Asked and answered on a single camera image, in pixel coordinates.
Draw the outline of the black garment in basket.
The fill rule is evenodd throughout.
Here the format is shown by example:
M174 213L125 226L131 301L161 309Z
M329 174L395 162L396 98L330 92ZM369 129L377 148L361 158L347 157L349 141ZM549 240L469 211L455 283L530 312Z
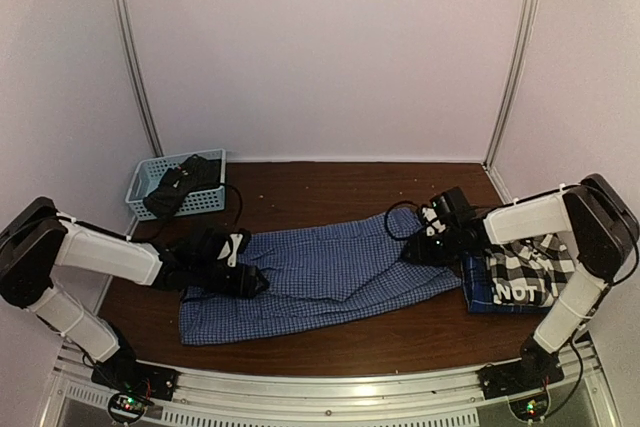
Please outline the black garment in basket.
M221 187L221 167L220 159L192 154L169 168L142 203L158 219L174 217L182 208L192 209L191 199L198 203L197 194Z

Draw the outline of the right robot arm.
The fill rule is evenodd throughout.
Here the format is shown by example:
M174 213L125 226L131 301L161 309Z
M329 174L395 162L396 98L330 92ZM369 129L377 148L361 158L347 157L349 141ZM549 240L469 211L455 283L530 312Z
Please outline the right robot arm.
M628 257L639 254L639 221L599 174L499 207L474 206L454 187L422 206L419 219L402 260L449 267L480 254L494 303L548 308L513 366L513 380L526 389L550 373L558 351L623 282Z

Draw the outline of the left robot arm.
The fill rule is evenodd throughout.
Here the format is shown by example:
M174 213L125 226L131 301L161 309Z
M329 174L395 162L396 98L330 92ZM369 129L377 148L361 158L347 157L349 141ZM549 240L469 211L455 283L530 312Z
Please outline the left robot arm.
M53 269L79 268L162 291L195 287L253 299L269 282L258 267L239 260L250 239L246 230L214 228L169 244L133 239L67 216L51 199L38 197L1 232L1 296L76 344L96 373L133 391L144 380L133 349L57 283Z

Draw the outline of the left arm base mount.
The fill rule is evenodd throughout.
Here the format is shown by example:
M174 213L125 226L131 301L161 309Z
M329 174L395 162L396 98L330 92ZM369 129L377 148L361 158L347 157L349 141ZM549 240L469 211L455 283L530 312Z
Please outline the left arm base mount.
M107 401L107 414L118 426L138 422L155 403L173 399L178 371L138 361L133 347L115 328L118 349L109 359L98 361L83 347L83 364L92 369L91 381L114 390Z

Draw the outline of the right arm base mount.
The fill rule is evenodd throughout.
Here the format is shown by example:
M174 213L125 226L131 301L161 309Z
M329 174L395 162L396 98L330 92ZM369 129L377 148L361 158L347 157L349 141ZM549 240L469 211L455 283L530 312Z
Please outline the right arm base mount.
M486 400L506 397L518 421L541 422L551 411L549 386L564 379L558 352L547 352L529 336L518 360L486 364L477 371Z

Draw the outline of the black white plaid shirt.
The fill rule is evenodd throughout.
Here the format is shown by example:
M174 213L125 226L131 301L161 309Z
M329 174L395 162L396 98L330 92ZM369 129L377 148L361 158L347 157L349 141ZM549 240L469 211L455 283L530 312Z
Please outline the black white plaid shirt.
M557 234L492 245L485 259L496 304L551 307L575 272Z

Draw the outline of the blue plaid folded shirt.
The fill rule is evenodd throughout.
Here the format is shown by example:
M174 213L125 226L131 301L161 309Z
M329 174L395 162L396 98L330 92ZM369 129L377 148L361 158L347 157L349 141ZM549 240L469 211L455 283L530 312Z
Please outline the blue plaid folded shirt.
M468 312L475 314L546 314L549 307L493 302L492 283L483 258L467 256L461 261L462 289Z

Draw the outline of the blue small-check shirt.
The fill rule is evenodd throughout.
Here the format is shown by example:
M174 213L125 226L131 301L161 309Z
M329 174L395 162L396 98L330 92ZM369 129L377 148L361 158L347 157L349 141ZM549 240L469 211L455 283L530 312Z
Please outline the blue small-check shirt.
M236 343L380 315L460 286L447 268L402 261L403 237L421 224L407 208L364 220L259 233L240 255L270 282L253 299L186 291L182 344Z

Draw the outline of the front aluminium rail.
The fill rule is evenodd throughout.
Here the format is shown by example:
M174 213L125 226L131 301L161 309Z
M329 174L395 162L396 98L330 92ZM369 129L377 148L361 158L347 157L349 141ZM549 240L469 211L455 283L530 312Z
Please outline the front aluminium rail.
M479 366L365 377L251 376L181 368L171 400L138 426L521 426L516 408L540 400L546 426L621 423L593 344L560 353L563 380L488 398Z

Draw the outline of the right aluminium frame post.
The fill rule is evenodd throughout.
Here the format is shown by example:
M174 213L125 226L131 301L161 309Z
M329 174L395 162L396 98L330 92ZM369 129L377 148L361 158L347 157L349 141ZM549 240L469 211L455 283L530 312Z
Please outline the right aluminium frame post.
M483 162L483 166L487 172L490 172L494 168L506 133L519 83L524 72L526 53L533 33L538 6L539 0L522 0L521 3L516 36L500 107Z

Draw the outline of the aluminium frame post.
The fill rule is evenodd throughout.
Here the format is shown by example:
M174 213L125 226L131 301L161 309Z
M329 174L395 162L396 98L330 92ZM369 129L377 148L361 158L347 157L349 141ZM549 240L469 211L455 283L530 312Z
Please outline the aluminium frame post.
M506 133L519 83L524 72L526 53L533 33L538 6L539 0L522 0L521 3L516 36L500 107L483 162L483 166L487 172L490 172L494 168Z
M116 23L124 54L125 67L131 83L142 128L152 154L155 157L162 157L164 155L164 151L151 106L149 104L139 55L135 45L128 2L127 0L113 0L113 3Z

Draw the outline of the left aluminium frame post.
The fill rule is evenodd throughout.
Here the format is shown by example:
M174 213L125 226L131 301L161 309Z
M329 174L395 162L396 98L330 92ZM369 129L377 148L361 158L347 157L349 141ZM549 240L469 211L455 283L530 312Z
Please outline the left aluminium frame post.
M155 157L162 157L164 155L164 151L151 106L149 104L139 55L135 45L128 2L127 0L113 0L113 3L116 23L124 54L125 67L131 83L142 128L152 154Z

